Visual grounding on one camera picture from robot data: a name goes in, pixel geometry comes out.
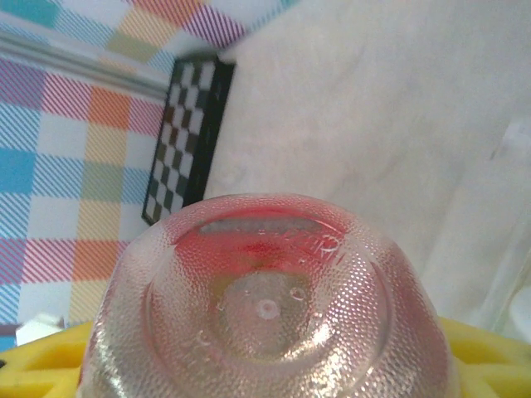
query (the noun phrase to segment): yellow sponge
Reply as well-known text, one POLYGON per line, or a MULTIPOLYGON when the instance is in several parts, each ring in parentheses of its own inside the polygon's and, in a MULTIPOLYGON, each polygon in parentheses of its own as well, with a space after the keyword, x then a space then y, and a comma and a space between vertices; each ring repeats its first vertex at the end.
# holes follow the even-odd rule
MULTIPOLYGON (((462 398, 531 398, 531 346, 442 319, 462 398)), ((0 353, 0 398, 74 398, 91 324, 0 353)))
POLYGON ((91 323, 0 352, 0 398, 73 398, 91 323))

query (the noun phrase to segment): upside-down glass jar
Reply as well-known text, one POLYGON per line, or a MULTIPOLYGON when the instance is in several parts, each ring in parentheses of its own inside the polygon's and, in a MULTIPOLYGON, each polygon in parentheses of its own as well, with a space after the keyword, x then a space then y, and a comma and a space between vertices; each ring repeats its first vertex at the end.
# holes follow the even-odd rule
POLYGON ((398 246, 294 195, 185 207, 124 252, 78 398, 456 398, 450 348, 398 246))

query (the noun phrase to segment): colorful plaid cloth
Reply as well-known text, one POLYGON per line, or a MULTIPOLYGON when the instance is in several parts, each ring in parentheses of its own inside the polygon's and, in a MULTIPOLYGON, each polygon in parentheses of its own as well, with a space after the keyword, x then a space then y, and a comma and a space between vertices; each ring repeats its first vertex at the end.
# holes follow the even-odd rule
POLYGON ((162 101, 0 56, 0 323, 93 316, 140 219, 162 101))
POLYGON ((167 82, 175 56, 231 45, 298 0, 2 0, 0 29, 167 82))
MULTIPOLYGON (((0 0, 0 32, 163 85, 297 0, 0 0)), ((140 218, 162 101, 0 52, 0 324, 91 319, 140 218)))

